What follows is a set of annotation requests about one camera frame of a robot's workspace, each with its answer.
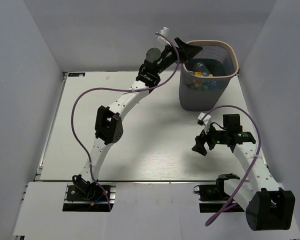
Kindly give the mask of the blue label clear bottle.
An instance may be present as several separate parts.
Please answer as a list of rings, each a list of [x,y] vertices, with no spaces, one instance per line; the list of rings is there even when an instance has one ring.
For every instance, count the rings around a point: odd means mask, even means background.
[[[197,62],[193,66],[193,72],[201,72],[202,77],[212,77],[213,74],[208,70],[203,62]]]

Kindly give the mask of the orange cap small bottle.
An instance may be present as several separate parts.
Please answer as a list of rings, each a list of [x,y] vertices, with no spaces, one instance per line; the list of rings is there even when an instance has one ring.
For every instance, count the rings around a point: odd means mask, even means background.
[[[197,77],[202,77],[202,73],[200,71],[195,71],[193,74]]]

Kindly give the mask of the green plastic bottle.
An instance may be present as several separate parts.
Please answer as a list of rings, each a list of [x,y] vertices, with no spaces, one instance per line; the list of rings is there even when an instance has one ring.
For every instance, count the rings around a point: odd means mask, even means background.
[[[208,91],[209,86],[204,83],[203,84],[194,84],[192,89],[195,91]]]

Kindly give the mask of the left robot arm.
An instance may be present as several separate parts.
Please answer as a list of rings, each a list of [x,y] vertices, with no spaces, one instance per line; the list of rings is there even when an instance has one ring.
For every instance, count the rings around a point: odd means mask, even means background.
[[[89,200],[103,187],[97,182],[101,166],[110,148],[123,136],[123,120],[128,112],[160,87],[160,74],[173,64],[183,64],[195,58],[202,47],[183,42],[178,37],[175,43],[168,43],[164,50],[156,47],[146,52],[138,75],[128,90],[109,106],[101,105],[97,109],[95,138],[91,150],[86,150],[87,162],[80,174],[72,177],[74,186],[84,199]]]

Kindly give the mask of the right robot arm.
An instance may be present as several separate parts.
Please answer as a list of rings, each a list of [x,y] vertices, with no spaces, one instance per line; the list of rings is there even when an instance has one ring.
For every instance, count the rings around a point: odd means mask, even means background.
[[[200,113],[199,125],[203,130],[195,137],[192,151],[206,156],[217,145],[225,145],[241,164],[250,186],[241,182],[238,175],[224,173],[215,184],[197,185],[193,191],[200,201],[236,202],[245,212],[253,231],[289,230],[292,224],[296,198],[292,191],[284,190],[272,177],[253,135],[243,131],[239,114],[223,115],[219,130],[213,126],[211,116]]]

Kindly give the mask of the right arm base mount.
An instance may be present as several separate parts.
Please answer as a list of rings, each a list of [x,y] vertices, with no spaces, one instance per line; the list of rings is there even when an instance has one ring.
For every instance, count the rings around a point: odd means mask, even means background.
[[[215,184],[201,184],[193,188],[193,192],[199,196],[200,213],[217,213],[223,204],[229,199],[226,193],[219,193]]]

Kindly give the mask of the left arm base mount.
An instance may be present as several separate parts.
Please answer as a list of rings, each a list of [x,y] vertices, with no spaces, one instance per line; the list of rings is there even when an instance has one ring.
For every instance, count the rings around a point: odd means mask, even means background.
[[[97,186],[85,195],[73,184],[66,188],[65,197],[62,206],[63,212],[76,213],[109,213],[109,205],[104,192]]]

